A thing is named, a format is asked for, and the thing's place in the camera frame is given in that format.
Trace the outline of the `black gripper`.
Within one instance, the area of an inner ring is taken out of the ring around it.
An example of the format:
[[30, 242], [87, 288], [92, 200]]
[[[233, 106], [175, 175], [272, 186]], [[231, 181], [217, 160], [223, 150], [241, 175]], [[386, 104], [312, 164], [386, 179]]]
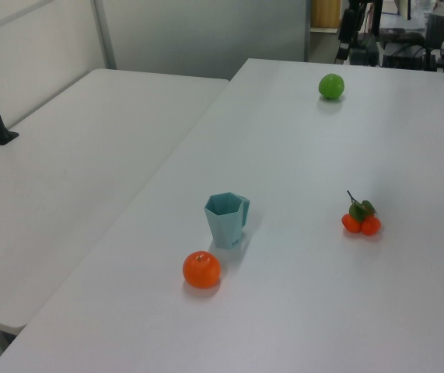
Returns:
[[337, 53], [334, 59], [335, 64], [343, 64], [344, 58], [349, 57], [349, 51], [351, 48], [351, 39], [354, 36], [355, 31], [358, 29], [358, 21], [360, 19], [360, 6], [348, 7], [343, 12], [341, 18], [341, 24], [338, 29], [338, 39], [339, 43]]

